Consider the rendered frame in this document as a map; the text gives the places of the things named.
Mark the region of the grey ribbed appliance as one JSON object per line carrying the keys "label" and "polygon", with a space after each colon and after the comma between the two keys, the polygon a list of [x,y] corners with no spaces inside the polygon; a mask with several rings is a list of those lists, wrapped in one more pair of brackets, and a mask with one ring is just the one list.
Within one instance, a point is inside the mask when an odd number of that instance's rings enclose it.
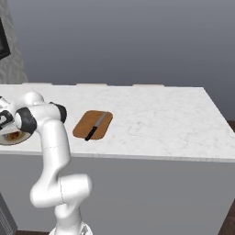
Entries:
{"label": "grey ribbed appliance", "polygon": [[16,235],[17,224],[0,193],[0,235]]}

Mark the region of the black framed wall fitting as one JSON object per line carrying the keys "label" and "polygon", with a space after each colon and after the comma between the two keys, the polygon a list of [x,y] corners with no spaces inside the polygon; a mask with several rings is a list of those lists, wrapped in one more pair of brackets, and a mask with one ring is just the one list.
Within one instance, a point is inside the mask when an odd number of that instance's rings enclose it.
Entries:
{"label": "black framed wall fitting", "polygon": [[3,27],[2,19],[0,18],[0,60],[11,54],[9,45],[6,39],[6,33]]}

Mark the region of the white round plate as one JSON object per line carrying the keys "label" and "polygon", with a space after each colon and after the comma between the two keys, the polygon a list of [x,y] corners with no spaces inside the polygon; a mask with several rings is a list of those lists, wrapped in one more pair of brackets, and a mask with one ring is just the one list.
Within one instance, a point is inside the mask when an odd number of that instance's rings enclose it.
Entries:
{"label": "white round plate", "polygon": [[[6,140],[5,139],[5,135],[8,133],[12,133],[12,132],[20,132],[19,138],[16,140]],[[1,130],[0,131],[0,145],[4,145],[4,146],[9,146],[9,145],[16,145],[19,144],[25,140],[27,140],[29,137],[31,136],[30,133],[21,131],[21,130]]]}

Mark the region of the grey kitchen island base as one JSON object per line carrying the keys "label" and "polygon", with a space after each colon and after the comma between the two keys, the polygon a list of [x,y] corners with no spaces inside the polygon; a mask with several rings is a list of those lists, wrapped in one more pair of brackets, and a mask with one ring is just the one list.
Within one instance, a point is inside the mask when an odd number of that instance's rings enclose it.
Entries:
{"label": "grey kitchen island base", "polygon": [[218,235],[235,199],[234,162],[74,158],[93,181],[82,203],[94,235]]}

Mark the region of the black handled kitchen knife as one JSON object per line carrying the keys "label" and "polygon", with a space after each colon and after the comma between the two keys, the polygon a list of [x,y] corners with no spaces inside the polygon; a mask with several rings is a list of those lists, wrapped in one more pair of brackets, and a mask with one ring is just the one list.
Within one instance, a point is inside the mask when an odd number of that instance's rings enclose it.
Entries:
{"label": "black handled kitchen knife", "polygon": [[88,135],[86,136],[86,138],[84,140],[89,141],[92,138],[92,136],[94,135],[94,133],[97,130],[98,126],[103,121],[103,119],[106,117],[106,114],[107,114],[107,112],[102,114],[102,116],[96,121],[95,125],[92,127],[92,129],[90,130],[90,132],[88,133]]}

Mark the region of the reddish brown meat piece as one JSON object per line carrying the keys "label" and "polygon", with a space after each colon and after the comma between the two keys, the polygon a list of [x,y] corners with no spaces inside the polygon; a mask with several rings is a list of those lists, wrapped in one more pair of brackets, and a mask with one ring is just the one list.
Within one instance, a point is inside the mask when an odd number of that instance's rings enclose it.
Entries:
{"label": "reddish brown meat piece", "polygon": [[12,132],[5,135],[6,140],[16,140],[19,138],[20,132]]}

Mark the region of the brown wooden cutting board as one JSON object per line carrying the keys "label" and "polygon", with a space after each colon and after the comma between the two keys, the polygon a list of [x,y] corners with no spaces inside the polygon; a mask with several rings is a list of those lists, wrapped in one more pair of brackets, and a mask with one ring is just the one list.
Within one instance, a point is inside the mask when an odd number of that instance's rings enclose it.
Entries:
{"label": "brown wooden cutting board", "polygon": [[106,131],[113,119],[113,114],[108,111],[98,111],[98,110],[89,110],[84,113],[80,121],[77,123],[73,129],[73,135],[76,138],[85,139],[92,127],[95,125],[96,121],[107,112],[106,117],[98,126],[94,135],[90,140],[101,140],[104,138]]}

